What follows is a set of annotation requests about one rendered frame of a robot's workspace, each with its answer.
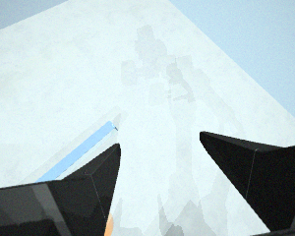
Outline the see-through orange ball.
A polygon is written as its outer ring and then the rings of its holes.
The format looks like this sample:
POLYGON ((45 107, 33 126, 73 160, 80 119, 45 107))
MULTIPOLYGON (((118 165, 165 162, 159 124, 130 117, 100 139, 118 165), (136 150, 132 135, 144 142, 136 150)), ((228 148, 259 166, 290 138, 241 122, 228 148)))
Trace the see-through orange ball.
POLYGON ((111 212, 109 212, 104 236, 111 236, 112 231, 113 231, 113 225, 114 225, 113 216, 112 216, 111 212))

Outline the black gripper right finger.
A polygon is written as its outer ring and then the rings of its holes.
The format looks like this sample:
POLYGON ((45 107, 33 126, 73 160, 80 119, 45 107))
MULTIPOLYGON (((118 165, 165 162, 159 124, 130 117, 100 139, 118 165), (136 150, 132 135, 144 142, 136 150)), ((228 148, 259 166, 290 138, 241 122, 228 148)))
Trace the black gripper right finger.
POLYGON ((200 142, 270 232, 295 228, 295 146, 206 131, 200 142))

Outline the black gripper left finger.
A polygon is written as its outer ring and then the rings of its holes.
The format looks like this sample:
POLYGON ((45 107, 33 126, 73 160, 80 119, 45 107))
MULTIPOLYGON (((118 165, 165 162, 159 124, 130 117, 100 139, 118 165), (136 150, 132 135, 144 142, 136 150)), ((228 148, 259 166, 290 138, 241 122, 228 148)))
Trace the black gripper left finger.
POLYGON ((61 180, 0 188, 0 226, 51 219, 61 236, 104 236, 120 160, 117 143, 61 180))

